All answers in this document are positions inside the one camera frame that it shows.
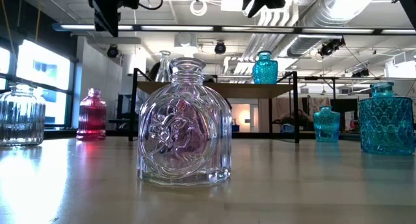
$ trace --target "clear glass jar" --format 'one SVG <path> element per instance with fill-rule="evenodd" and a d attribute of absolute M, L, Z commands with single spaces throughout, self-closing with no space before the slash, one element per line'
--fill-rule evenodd
<path fill-rule="evenodd" d="M 372 98 L 359 105 L 361 150 L 385 155 L 415 152 L 412 101 L 394 97 L 393 83 L 371 84 Z"/>
<path fill-rule="evenodd" d="M 0 95 L 0 146 L 35 146 L 43 142 L 45 99 L 26 84 Z"/>
<path fill-rule="evenodd" d="M 162 185 L 211 184 L 231 173 L 231 110 L 202 85 L 205 63 L 171 62 L 172 83 L 153 92 L 140 109 L 139 178 Z"/>
<path fill-rule="evenodd" d="M 270 51 L 260 51 L 259 60 L 253 67 L 255 84 L 276 84 L 278 81 L 278 62 L 270 59 Z"/>
<path fill-rule="evenodd" d="M 79 105 L 78 140 L 105 139 L 106 107 L 101 90 L 90 88 L 88 96 Z"/>
<path fill-rule="evenodd" d="M 161 51 L 161 66 L 156 74 L 156 82 L 170 82 L 169 51 Z"/>
<path fill-rule="evenodd" d="M 321 106 L 320 112 L 313 114 L 313 126 L 317 142 L 338 142 L 340 113 L 332 111 L 332 106 Z"/>

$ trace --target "wooden table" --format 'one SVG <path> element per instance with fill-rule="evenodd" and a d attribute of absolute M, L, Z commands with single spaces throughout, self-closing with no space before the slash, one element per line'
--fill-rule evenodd
<path fill-rule="evenodd" d="M 415 223 L 413 156 L 359 143 L 233 140 L 231 180 L 164 188 L 136 176 L 137 142 L 0 149 L 0 223 Z"/>

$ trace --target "small blue vase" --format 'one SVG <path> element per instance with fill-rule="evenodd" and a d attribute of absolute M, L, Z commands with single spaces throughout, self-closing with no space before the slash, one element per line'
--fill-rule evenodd
<path fill-rule="evenodd" d="M 260 51 L 259 60 L 253 67 L 255 84 L 276 84 L 278 81 L 278 62 L 270 59 L 270 51 Z"/>
<path fill-rule="evenodd" d="M 371 84 L 372 98 L 359 101 L 361 150 L 384 155 L 411 155 L 413 110 L 408 97 L 393 97 L 393 83 Z"/>
<path fill-rule="evenodd" d="M 332 106 L 321 106 L 320 112 L 313 114 L 313 126 L 317 142 L 338 142 L 340 114 L 332 111 Z"/>

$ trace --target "turquoise glass vase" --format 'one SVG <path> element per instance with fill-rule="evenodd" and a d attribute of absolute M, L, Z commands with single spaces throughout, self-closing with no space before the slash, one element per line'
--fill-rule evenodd
<path fill-rule="evenodd" d="M 332 106 L 321 106 L 313 114 L 313 126 L 317 142 L 338 142 L 340 113 L 333 112 Z"/>
<path fill-rule="evenodd" d="M 393 97 L 393 83 L 371 84 L 372 98 L 359 101 L 361 150 L 385 155 L 411 155 L 413 110 L 408 97 Z"/>
<path fill-rule="evenodd" d="M 270 59 L 270 51 L 260 51 L 259 60 L 253 67 L 255 84 L 276 84 L 278 81 L 278 62 Z"/>

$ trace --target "clear glass vase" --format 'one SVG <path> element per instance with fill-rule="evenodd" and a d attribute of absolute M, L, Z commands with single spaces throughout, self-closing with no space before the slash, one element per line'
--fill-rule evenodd
<path fill-rule="evenodd" d="M 161 66 L 156 74 L 156 82 L 170 82 L 169 51 L 161 51 Z"/>
<path fill-rule="evenodd" d="M 138 176 L 162 185 L 211 184 L 231 173 L 231 110 L 203 86 L 205 63 L 171 62 L 172 83 L 153 92 L 140 109 Z"/>
<path fill-rule="evenodd" d="M 253 67 L 255 84 L 276 84 L 278 81 L 278 62 L 270 59 L 270 51 L 260 51 L 259 60 Z"/>
<path fill-rule="evenodd" d="M 411 99 L 394 97 L 393 83 L 371 84 L 372 98 L 359 104 L 361 150 L 385 155 L 411 155 L 413 112 Z"/>
<path fill-rule="evenodd" d="M 321 106 L 320 112 L 313 114 L 313 126 L 317 142 L 338 142 L 340 113 L 332 111 L 332 106 Z"/>
<path fill-rule="evenodd" d="M 35 146 L 43 142 L 45 100 L 26 84 L 0 95 L 0 146 Z"/>
<path fill-rule="evenodd" d="M 107 105 L 101 90 L 90 88 L 88 96 L 79 105 L 78 140 L 104 140 Z"/>

